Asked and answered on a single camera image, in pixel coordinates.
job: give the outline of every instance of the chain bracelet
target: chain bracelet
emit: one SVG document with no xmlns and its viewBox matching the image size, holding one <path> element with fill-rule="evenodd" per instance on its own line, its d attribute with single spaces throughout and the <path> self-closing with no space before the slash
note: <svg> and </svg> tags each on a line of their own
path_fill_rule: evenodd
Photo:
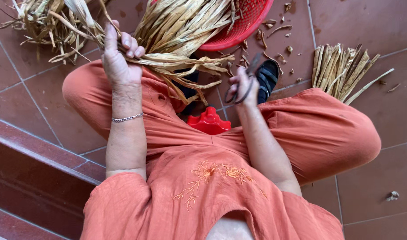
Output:
<svg viewBox="0 0 407 240">
<path fill-rule="evenodd" d="M 137 115 L 135 115 L 135 116 L 126 117 L 126 118 L 121 118 L 121 119 L 112 118 L 112 121 L 115 122 L 115 123 L 120 123 L 120 122 L 124 122 L 124 121 L 127 121 L 127 120 L 131 120 L 131 119 L 134 119 L 134 118 L 137 118 L 137 117 L 142 117 L 143 114 L 144 114 L 144 113 L 142 112 L 142 113 L 137 114 Z"/>
</svg>

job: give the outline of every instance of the orange pants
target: orange pants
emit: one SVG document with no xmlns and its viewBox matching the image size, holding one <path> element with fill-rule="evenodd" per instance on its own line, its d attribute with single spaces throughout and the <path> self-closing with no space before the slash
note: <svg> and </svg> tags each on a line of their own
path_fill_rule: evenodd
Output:
<svg viewBox="0 0 407 240">
<path fill-rule="evenodd" d="M 249 162 L 242 127 L 218 135 L 191 128 L 177 116 L 185 105 L 170 98 L 167 91 L 164 82 L 143 69 L 148 174 L 165 150 L 184 145 L 222 147 Z M 63 84 L 63 96 L 88 124 L 108 139 L 112 90 L 100 60 L 70 73 Z M 289 157 L 301 185 L 361 166 L 380 152 L 381 140 L 371 120 L 319 88 L 258 107 Z"/>
</svg>

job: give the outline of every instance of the red plastic basket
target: red plastic basket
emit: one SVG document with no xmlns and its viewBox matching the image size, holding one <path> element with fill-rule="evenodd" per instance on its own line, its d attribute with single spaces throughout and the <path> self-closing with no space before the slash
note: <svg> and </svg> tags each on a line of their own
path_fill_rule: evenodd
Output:
<svg viewBox="0 0 407 240">
<path fill-rule="evenodd" d="M 242 0 L 245 1 L 242 10 L 247 7 L 246 12 L 242 12 L 243 19 L 235 21 L 233 29 L 227 34 L 229 26 L 220 33 L 204 43 L 199 49 L 203 51 L 218 51 L 236 46 L 247 39 L 263 22 L 272 6 L 273 0 Z"/>
</svg>

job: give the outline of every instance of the scissors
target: scissors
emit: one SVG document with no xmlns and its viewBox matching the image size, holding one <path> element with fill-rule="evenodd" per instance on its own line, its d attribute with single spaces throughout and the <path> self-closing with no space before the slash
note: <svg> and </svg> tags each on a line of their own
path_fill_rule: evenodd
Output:
<svg viewBox="0 0 407 240">
<path fill-rule="evenodd" d="M 261 58 L 261 52 L 257 53 L 254 56 L 254 58 L 251 61 L 251 64 L 245 70 L 245 72 L 247 73 L 249 78 L 252 77 L 252 76 L 255 76 L 254 75 L 254 70 L 257 67 L 258 62 L 260 61 L 260 58 Z M 248 96 L 249 92 L 251 91 L 251 89 L 253 88 L 253 83 L 254 83 L 254 81 L 251 81 L 247 92 L 245 93 L 245 95 L 239 101 L 236 101 L 236 98 L 238 97 L 238 92 L 235 92 L 235 94 L 233 94 L 232 98 L 227 100 L 227 95 L 228 95 L 229 91 L 226 91 L 226 95 L 224 96 L 224 101 L 226 103 L 233 102 L 234 104 L 239 104 L 239 103 L 243 102 L 245 100 L 245 98 L 247 98 L 247 96 Z"/>
</svg>

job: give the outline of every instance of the embroidered flower design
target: embroidered flower design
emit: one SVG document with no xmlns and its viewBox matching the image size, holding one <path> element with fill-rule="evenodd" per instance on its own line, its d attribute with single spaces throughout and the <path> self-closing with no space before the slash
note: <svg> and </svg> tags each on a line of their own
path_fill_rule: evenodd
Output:
<svg viewBox="0 0 407 240">
<path fill-rule="evenodd" d="M 194 176 L 198 177 L 199 180 L 188 183 L 188 185 L 191 185 L 191 187 L 185 188 L 183 191 L 181 191 L 180 194 L 175 195 L 172 198 L 172 199 L 180 200 L 180 199 L 184 198 L 184 194 L 190 194 L 185 202 L 187 211 L 189 211 L 189 208 L 193 209 L 190 204 L 191 204 L 191 202 L 196 203 L 195 198 L 199 197 L 199 196 L 195 196 L 194 194 L 195 194 L 195 191 L 198 190 L 201 180 L 203 180 L 205 183 L 209 183 L 209 180 L 214 175 L 214 173 L 219 173 L 223 179 L 225 179 L 224 175 L 226 177 L 234 178 L 237 181 L 240 181 L 241 184 L 243 184 L 244 182 L 247 182 L 247 181 L 252 182 L 255 184 L 255 186 L 257 186 L 260 189 L 260 192 L 263 194 L 263 196 L 267 198 L 267 195 L 257 185 L 254 178 L 252 178 L 251 174 L 249 172 L 247 172 L 244 168 L 231 166 L 230 164 L 215 164 L 215 163 L 212 163 L 211 166 L 208 167 L 208 160 L 205 160 L 203 162 L 199 161 L 198 169 L 191 170 L 191 172 L 193 173 Z"/>
</svg>

